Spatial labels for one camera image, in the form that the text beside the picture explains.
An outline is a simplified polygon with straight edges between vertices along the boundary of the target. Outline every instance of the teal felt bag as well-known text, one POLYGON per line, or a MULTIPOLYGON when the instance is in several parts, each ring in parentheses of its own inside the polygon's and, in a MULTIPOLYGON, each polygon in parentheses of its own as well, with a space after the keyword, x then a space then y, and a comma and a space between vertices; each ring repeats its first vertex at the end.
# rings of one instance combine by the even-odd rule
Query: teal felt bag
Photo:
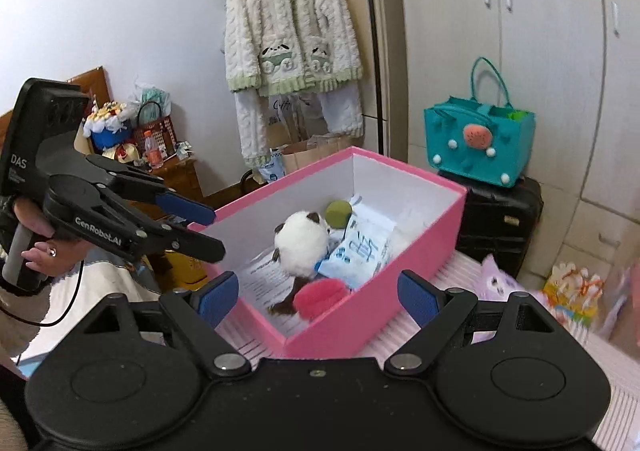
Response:
POLYGON ((424 111, 427 161, 438 170, 513 187, 529 161, 536 115, 516 110, 502 76, 485 57, 471 69, 471 99, 450 97, 424 111), (500 81, 506 104, 485 105, 476 99, 474 73, 484 60, 500 81))

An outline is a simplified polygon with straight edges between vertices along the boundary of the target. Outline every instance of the human hand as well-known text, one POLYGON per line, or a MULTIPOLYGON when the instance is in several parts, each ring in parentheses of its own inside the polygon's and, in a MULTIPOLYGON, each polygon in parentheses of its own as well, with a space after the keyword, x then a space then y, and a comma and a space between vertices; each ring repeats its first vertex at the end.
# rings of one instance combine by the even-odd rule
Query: human hand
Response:
MULTIPOLYGON (((14 202, 14 213, 18 221, 34 233, 50 238, 55 229, 41 209, 31 200, 18 197, 14 202)), ((86 257, 92 244, 86 240, 60 240, 53 238, 37 241, 21 256, 28 260, 27 267, 42 274, 57 276, 74 268, 76 263, 86 257)))

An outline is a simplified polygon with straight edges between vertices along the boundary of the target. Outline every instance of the pink fuzzy object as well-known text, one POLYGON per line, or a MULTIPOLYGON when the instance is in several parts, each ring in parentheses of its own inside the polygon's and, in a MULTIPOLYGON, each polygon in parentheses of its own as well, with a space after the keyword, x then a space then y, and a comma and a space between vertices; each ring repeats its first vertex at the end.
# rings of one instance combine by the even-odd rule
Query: pink fuzzy object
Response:
POLYGON ((293 306, 302 319, 312 321, 348 295, 349 288, 344 282, 325 277, 301 288, 293 299, 293 306))

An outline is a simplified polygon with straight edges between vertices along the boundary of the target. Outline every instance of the silver bolt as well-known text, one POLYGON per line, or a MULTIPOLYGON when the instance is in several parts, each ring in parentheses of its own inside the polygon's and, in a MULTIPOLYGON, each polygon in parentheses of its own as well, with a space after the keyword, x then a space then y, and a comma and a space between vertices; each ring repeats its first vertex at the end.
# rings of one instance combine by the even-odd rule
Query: silver bolt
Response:
POLYGON ((415 354, 396 354, 389 362, 397 370, 415 370, 422 364, 422 359, 415 354))
POLYGON ((246 359, 240 354, 222 354, 213 360, 213 364, 220 370, 238 370, 242 368, 246 359))

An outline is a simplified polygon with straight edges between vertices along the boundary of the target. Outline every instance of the green ball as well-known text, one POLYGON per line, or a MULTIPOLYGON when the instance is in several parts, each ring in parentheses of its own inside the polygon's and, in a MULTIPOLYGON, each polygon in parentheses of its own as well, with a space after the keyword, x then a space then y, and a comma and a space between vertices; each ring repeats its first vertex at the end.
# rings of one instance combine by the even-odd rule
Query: green ball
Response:
POLYGON ((347 200, 334 200, 326 207, 324 219, 329 227, 344 229, 347 227, 352 212, 351 204, 347 200))

